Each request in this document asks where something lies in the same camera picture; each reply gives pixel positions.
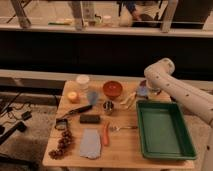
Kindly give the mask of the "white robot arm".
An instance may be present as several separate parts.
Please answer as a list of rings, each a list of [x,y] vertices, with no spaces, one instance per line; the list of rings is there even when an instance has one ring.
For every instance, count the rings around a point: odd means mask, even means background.
[[[201,171],[213,171],[213,95],[172,77],[175,65],[162,58],[145,68],[144,76],[152,91],[162,89],[211,128]]]

